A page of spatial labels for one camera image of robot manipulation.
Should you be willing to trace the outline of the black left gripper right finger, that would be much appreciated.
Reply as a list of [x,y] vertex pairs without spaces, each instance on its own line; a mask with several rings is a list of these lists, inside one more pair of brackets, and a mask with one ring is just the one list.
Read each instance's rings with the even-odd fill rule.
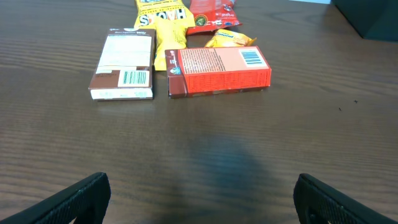
[[309,174],[300,174],[294,205],[301,224],[397,224]]

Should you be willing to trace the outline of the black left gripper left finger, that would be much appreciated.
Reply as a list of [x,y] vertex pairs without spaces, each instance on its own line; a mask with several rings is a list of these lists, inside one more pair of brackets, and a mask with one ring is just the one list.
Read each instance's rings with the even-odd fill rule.
[[111,197],[108,176],[94,173],[1,224],[102,224]]

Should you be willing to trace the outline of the brown Pocky box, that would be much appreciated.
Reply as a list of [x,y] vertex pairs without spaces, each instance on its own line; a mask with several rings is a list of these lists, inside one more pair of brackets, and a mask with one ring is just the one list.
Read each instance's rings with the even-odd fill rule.
[[88,87],[91,98],[153,99],[155,37],[154,29],[110,29]]

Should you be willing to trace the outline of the orange red snack box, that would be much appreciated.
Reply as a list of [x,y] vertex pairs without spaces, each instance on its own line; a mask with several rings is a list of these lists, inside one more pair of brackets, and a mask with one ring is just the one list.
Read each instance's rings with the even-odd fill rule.
[[165,62],[170,98],[259,91],[271,85],[272,69],[257,46],[166,50]]

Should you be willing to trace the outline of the dark green box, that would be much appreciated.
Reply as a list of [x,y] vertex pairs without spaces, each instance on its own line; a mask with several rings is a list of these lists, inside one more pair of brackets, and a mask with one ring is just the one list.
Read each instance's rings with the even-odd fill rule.
[[397,0],[332,0],[364,39],[397,42]]

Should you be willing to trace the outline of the yellow sunflower seed bag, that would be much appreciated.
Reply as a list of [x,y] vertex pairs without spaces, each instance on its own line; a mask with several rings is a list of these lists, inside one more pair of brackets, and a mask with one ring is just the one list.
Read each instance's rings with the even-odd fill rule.
[[156,17],[195,27],[194,16],[182,0],[136,0],[136,6],[134,27],[149,26]]

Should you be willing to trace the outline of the red snack bag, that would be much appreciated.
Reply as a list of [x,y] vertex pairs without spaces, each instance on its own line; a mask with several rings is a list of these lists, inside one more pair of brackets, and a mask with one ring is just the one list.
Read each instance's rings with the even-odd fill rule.
[[189,28],[187,35],[241,25],[234,11],[235,3],[236,0],[191,0],[189,10],[194,15],[195,27]]

